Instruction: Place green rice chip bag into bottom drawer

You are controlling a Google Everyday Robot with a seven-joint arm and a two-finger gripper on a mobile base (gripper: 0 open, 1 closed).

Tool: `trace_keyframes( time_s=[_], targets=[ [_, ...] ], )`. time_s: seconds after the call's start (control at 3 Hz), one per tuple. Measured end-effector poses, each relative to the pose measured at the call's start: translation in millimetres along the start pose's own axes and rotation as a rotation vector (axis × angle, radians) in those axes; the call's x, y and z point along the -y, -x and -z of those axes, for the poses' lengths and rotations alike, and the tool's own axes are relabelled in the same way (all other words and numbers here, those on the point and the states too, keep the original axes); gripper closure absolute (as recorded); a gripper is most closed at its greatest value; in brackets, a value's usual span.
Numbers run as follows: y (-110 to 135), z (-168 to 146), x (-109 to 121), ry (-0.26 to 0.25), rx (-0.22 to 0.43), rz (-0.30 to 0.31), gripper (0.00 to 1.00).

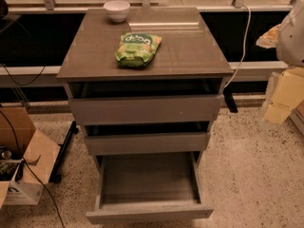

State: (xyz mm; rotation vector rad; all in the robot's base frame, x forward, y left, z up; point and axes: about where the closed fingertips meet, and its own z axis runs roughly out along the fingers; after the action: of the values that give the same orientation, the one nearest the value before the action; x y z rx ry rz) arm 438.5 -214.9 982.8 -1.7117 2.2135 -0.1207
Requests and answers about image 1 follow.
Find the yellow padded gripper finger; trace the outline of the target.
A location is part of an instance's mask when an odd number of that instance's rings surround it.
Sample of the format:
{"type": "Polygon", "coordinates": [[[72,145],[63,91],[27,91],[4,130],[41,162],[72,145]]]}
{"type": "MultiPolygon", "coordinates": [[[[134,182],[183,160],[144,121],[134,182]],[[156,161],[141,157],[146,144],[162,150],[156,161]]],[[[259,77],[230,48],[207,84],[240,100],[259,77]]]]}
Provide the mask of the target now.
{"type": "Polygon", "coordinates": [[[268,31],[258,37],[256,40],[256,45],[260,48],[276,48],[279,29],[280,24],[270,28],[268,31]]]}

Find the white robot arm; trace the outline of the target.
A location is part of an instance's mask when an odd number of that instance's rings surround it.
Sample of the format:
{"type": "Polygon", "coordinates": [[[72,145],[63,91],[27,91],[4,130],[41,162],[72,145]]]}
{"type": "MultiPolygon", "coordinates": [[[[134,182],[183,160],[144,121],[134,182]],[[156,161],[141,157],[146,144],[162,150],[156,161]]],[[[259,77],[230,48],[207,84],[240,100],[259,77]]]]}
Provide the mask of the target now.
{"type": "Polygon", "coordinates": [[[304,67],[304,0],[296,0],[282,22],[261,35],[256,45],[275,48],[277,59],[289,66],[304,67]]]}

